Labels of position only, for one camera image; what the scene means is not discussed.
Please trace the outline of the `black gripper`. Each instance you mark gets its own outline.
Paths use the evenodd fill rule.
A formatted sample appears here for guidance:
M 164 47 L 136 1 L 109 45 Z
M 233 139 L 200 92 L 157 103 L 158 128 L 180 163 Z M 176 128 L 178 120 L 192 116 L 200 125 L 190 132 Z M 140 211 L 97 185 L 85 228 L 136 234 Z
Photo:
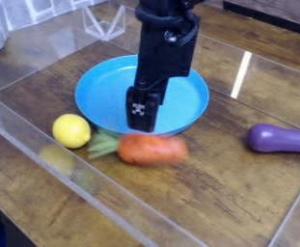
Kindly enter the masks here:
M 126 91 L 126 122 L 130 129 L 152 132 L 162 94 L 146 91 L 170 77 L 189 74 L 200 19 L 184 15 L 140 21 L 134 86 Z

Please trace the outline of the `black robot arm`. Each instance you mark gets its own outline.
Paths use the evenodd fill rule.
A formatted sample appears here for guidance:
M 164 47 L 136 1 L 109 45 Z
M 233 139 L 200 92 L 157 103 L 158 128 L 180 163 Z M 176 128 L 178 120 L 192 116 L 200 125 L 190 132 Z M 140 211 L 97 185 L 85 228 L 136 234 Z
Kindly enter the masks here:
M 152 132 L 172 77 L 190 70 L 200 17 L 192 8 L 204 0 L 138 0 L 141 23 L 133 84 L 126 90 L 128 127 Z

